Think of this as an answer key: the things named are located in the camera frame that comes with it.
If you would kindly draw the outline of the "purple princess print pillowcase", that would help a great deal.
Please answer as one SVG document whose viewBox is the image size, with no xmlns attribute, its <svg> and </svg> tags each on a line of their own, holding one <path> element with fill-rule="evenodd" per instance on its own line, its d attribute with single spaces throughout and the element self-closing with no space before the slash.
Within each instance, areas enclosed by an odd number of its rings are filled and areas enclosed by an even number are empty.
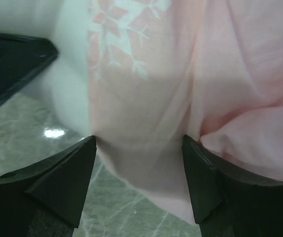
<svg viewBox="0 0 283 237">
<path fill-rule="evenodd" d="M 90 129 L 106 168 L 194 222 L 189 135 L 283 181 L 283 0 L 91 0 Z"/>
</svg>

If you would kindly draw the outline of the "white pillow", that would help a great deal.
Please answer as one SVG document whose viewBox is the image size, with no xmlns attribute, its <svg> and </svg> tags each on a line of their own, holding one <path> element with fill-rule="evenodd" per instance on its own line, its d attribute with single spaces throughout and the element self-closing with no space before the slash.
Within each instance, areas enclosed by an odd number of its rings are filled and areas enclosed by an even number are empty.
<svg viewBox="0 0 283 237">
<path fill-rule="evenodd" d="M 0 32 L 49 39 L 58 59 L 24 93 L 50 107 L 69 129 L 91 134 L 88 115 L 88 1 L 0 0 Z"/>
</svg>

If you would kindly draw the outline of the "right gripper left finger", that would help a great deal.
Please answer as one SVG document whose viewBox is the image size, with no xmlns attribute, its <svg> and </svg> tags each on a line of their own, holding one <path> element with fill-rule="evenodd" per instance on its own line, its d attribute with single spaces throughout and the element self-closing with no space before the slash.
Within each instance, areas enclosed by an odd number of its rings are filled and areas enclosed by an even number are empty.
<svg viewBox="0 0 283 237">
<path fill-rule="evenodd" d="M 0 237 L 70 237 L 78 228 L 96 156 L 89 136 L 0 176 Z"/>
</svg>

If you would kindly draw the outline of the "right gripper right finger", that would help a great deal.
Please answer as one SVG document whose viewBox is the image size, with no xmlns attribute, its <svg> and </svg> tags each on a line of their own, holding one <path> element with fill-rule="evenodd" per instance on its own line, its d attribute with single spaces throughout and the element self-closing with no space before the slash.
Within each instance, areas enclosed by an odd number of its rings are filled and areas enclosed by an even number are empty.
<svg viewBox="0 0 283 237">
<path fill-rule="evenodd" d="M 283 237 L 283 182 L 242 169 L 189 136 L 182 153 L 203 237 Z"/>
</svg>

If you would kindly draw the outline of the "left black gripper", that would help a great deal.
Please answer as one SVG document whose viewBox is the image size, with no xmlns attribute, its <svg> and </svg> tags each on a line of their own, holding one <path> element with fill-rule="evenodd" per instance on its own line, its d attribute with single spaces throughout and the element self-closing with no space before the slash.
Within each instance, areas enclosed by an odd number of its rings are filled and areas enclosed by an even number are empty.
<svg viewBox="0 0 283 237">
<path fill-rule="evenodd" d="M 48 39 L 0 33 L 0 106 L 57 57 L 58 50 Z"/>
</svg>

